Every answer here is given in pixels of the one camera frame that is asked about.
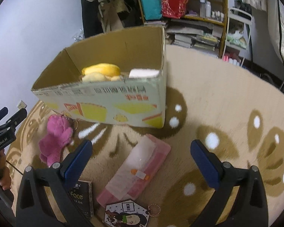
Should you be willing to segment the left hand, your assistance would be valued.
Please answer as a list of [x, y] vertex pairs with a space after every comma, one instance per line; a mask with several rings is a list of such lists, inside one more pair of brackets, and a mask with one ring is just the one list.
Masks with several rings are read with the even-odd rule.
[[4, 191], [9, 190], [11, 187], [11, 177], [9, 175], [9, 169], [6, 166], [4, 150], [0, 150], [0, 186]]

